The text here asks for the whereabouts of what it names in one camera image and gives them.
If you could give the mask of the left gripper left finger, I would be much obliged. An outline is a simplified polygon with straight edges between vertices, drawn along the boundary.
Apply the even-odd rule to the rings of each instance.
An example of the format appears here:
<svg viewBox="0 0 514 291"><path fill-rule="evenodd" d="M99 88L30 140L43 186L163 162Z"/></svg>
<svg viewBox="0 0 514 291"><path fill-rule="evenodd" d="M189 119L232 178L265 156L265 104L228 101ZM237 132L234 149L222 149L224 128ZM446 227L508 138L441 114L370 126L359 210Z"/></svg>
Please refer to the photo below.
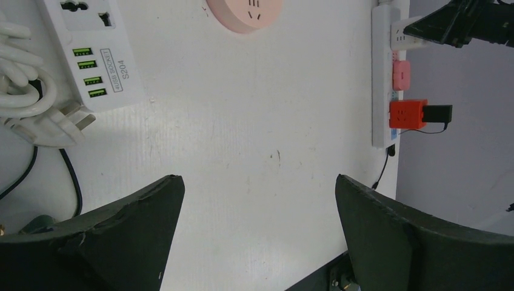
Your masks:
<svg viewBox="0 0 514 291"><path fill-rule="evenodd" d="M1 238L2 290L159 290L185 184L167 175L85 214Z"/></svg>

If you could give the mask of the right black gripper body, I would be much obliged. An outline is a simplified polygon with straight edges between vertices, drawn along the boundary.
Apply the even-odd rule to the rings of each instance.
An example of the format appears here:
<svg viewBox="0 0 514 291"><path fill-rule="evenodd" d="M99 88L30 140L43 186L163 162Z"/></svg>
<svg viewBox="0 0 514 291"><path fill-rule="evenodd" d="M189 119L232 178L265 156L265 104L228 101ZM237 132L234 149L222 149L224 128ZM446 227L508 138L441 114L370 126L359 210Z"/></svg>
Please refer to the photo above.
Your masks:
<svg viewBox="0 0 514 291"><path fill-rule="evenodd" d="M471 38L513 48L513 3L493 1L481 10Z"/></svg>

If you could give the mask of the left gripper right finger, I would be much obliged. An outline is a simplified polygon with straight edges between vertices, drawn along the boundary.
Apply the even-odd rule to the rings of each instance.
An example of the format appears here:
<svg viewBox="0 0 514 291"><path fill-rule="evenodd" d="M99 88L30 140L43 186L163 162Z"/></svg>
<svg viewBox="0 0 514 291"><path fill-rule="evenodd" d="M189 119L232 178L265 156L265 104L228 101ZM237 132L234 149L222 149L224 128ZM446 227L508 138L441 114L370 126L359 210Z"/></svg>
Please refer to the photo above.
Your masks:
<svg viewBox="0 0 514 291"><path fill-rule="evenodd" d="M335 198L362 290L512 290L513 237L465 227L347 175Z"/></svg>

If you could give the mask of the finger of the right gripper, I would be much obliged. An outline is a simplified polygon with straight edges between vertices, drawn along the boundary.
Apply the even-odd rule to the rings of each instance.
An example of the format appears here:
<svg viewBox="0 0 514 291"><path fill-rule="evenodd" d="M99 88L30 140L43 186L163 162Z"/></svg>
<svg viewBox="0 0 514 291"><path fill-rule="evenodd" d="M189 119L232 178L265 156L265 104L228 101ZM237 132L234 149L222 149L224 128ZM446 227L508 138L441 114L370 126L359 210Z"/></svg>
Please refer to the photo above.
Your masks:
<svg viewBox="0 0 514 291"><path fill-rule="evenodd" d="M482 12L479 0L450 1L437 11L407 25L407 36L461 48L472 40L471 32Z"/></svg>

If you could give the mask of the white cube adapter orange sticker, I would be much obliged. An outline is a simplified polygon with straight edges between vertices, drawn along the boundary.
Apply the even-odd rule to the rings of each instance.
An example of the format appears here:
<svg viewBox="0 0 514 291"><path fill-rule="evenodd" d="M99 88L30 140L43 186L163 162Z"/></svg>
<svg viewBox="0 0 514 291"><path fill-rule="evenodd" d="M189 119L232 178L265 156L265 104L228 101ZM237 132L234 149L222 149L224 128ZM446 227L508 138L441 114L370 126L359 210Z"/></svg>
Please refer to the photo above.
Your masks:
<svg viewBox="0 0 514 291"><path fill-rule="evenodd" d="M415 16L392 23L390 46L393 51L407 51L413 49L421 49L428 46L428 41L414 36L409 36L404 33L404 29L408 25L413 24L421 18L422 16Z"/></svg>

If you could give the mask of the pink plug adapter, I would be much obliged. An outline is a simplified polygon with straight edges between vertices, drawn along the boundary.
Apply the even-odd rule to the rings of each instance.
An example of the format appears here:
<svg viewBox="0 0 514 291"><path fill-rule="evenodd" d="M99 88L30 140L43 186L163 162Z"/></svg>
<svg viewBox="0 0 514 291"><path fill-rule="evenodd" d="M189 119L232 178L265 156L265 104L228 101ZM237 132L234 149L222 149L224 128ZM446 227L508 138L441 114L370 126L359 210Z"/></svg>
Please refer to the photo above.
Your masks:
<svg viewBox="0 0 514 291"><path fill-rule="evenodd" d="M393 62L392 86L395 91L406 91L410 88L411 65L408 60Z"/></svg>

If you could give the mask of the black plug adapter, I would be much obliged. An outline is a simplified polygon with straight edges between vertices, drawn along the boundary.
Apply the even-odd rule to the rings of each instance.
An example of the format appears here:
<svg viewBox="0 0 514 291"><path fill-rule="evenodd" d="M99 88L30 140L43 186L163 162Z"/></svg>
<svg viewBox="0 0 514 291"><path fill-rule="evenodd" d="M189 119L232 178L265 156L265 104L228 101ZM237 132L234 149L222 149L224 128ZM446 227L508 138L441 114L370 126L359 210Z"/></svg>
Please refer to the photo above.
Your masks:
<svg viewBox="0 0 514 291"><path fill-rule="evenodd" d="M452 114L452 105L425 105L422 108L422 122L449 124Z"/></svg>

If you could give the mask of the white long power strip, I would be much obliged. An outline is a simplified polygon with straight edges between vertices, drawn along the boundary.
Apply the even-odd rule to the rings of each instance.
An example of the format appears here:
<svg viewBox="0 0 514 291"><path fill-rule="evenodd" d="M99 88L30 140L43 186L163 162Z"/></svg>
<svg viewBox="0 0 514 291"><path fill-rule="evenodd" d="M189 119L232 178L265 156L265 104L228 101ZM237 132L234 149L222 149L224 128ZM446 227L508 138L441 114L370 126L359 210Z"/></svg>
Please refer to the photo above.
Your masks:
<svg viewBox="0 0 514 291"><path fill-rule="evenodd" d="M381 4L372 10L372 146L386 149L397 139L397 130L389 127L393 92L393 50L391 25L399 21L400 9Z"/></svg>

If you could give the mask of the pink round power strip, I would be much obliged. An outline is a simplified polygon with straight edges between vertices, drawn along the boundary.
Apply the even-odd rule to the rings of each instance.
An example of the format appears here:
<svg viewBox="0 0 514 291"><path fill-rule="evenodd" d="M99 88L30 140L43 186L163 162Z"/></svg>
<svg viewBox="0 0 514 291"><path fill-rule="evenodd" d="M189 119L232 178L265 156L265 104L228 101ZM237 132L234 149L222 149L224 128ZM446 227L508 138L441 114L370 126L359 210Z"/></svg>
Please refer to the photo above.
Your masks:
<svg viewBox="0 0 514 291"><path fill-rule="evenodd" d="M227 29L249 34L272 25L283 0L206 0L215 18Z"/></svg>

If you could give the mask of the white USB power strip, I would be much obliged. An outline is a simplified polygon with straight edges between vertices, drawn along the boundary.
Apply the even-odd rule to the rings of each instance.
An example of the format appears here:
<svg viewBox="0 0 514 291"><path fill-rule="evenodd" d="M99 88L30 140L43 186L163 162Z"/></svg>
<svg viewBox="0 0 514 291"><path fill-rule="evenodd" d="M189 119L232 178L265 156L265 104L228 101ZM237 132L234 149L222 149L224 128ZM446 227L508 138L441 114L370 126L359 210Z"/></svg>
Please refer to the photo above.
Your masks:
<svg viewBox="0 0 514 291"><path fill-rule="evenodd" d="M141 102L144 86L114 0L37 1L73 95L90 112Z"/></svg>

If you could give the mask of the green patterned cube adapter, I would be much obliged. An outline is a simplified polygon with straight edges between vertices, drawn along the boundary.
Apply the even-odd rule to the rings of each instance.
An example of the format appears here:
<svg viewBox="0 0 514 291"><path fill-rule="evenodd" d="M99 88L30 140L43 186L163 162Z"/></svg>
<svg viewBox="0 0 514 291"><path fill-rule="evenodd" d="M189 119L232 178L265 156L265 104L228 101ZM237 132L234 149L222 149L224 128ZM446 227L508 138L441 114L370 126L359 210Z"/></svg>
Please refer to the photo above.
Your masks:
<svg viewBox="0 0 514 291"><path fill-rule="evenodd" d="M54 217L49 215L39 215L32 219L27 225L25 225L19 232L19 235L44 233L51 231L52 226L57 223Z"/></svg>

